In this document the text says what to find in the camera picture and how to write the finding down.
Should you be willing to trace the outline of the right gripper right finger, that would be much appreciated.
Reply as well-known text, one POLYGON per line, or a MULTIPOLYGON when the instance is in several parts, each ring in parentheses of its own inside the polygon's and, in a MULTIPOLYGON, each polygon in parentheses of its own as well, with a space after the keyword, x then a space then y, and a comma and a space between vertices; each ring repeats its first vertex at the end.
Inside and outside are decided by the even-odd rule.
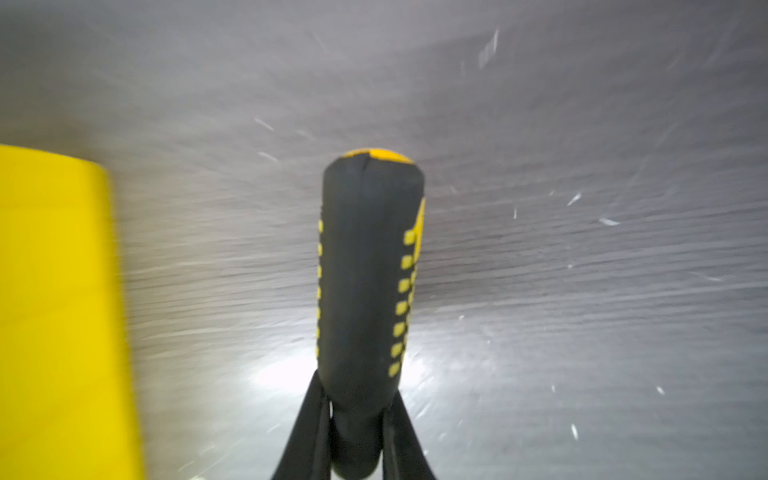
POLYGON ((436 480, 421 448, 400 392, 384 411, 383 479, 436 480))

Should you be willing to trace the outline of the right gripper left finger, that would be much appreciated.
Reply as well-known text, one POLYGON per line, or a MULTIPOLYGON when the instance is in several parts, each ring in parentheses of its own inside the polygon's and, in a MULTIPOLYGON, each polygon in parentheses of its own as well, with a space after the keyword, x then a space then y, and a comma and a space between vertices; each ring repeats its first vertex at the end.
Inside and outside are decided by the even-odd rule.
POLYGON ((330 480, 330 401, 317 371, 272 480, 330 480))

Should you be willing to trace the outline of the black yellow screwdriver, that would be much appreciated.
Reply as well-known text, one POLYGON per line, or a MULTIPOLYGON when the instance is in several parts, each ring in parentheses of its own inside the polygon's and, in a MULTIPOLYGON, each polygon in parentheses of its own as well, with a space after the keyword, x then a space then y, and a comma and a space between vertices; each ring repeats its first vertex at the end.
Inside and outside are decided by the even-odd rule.
POLYGON ((331 464, 343 479, 377 468, 399 387, 420 249, 425 177, 407 157, 359 149, 323 173, 318 373, 332 406, 331 464))

